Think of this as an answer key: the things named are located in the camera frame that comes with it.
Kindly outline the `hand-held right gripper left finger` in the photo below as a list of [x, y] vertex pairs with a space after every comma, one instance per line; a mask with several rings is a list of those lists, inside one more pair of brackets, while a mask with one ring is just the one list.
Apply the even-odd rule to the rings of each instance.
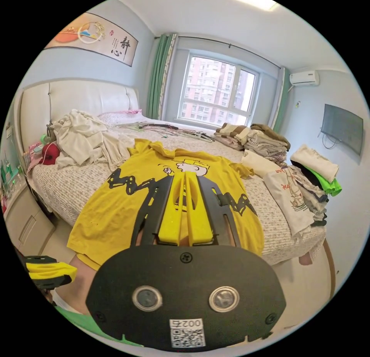
[[158, 240], [160, 244], [180, 243], [184, 179], [184, 173], [177, 173], [170, 181], [171, 185], [158, 233]]

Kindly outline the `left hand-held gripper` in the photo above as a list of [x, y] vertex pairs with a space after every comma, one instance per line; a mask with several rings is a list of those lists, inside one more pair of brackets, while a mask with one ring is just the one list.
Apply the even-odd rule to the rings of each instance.
[[35, 286], [42, 290], [53, 290], [69, 284], [77, 274], [73, 266], [49, 256], [26, 256], [23, 264]]

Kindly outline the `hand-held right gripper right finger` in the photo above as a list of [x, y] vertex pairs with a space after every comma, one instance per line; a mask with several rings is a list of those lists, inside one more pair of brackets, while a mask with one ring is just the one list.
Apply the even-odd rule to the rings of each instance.
[[187, 226], [190, 245], [208, 245], [213, 241], [203, 193], [195, 173], [186, 173]]

